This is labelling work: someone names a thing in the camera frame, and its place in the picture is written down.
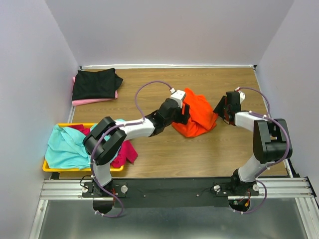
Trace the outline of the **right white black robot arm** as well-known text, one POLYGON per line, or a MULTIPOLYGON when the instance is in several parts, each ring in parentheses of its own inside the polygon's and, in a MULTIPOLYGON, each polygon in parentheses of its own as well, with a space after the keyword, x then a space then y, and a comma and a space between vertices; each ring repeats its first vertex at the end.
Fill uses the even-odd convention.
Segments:
POLYGON ((239 89, 226 92, 214 110, 227 123, 253 133, 253 155, 233 172, 228 182, 214 185, 217 193, 244 195, 255 187, 261 174, 293 153, 286 121, 243 111, 244 99, 245 94, 239 89))

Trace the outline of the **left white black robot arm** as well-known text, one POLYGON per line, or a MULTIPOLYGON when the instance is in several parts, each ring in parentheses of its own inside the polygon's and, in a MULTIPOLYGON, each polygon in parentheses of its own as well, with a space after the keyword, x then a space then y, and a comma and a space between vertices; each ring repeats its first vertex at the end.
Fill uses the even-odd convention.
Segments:
POLYGON ((186 125, 190 106, 167 98, 158 110, 138 120, 115 121, 103 118, 83 140, 90 156, 93 192, 100 197, 111 195, 110 163, 125 141, 138 137, 152 137, 174 123, 186 125))

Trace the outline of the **orange t shirt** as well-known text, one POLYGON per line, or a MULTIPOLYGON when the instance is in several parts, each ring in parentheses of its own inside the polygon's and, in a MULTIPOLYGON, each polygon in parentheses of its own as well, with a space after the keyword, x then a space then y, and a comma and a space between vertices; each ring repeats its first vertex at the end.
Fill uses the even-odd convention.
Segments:
POLYGON ((217 126, 218 114, 213 112, 213 107, 204 95, 197 95, 190 88, 184 89, 186 97, 183 105, 189 105, 190 117, 186 125, 172 123, 172 127, 185 137, 197 137, 210 132, 217 126))

